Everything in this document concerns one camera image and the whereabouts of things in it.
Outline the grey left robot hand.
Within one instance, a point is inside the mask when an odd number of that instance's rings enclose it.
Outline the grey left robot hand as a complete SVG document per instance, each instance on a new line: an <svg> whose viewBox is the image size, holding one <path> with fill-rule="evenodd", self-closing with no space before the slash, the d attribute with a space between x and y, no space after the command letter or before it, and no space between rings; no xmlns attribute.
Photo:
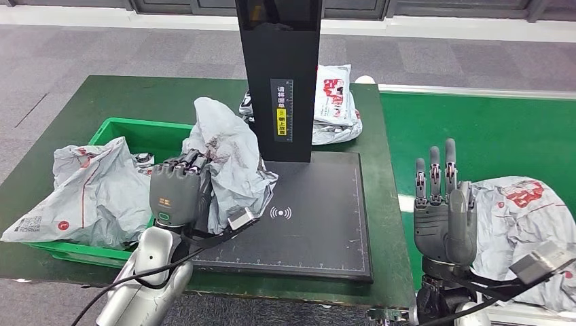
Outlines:
<svg viewBox="0 0 576 326"><path fill-rule="evenodd" d="M153 166L149 205L160 228L205 226L213 199L211 159L192 149Z"/></svg>

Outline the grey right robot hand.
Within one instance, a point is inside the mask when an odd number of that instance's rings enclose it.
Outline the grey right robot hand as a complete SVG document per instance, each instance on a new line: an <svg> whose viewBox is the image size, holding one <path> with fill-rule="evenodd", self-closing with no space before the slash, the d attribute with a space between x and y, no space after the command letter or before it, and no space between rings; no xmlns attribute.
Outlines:
<svg viewBox="0 0 576 326"><path fill-rule="evenodd" d="M458 180L456 143L445 142L445 167L439 147L415 162L414 242L428 259L469 266L477 253L478 216L471 182Z"/></svg>

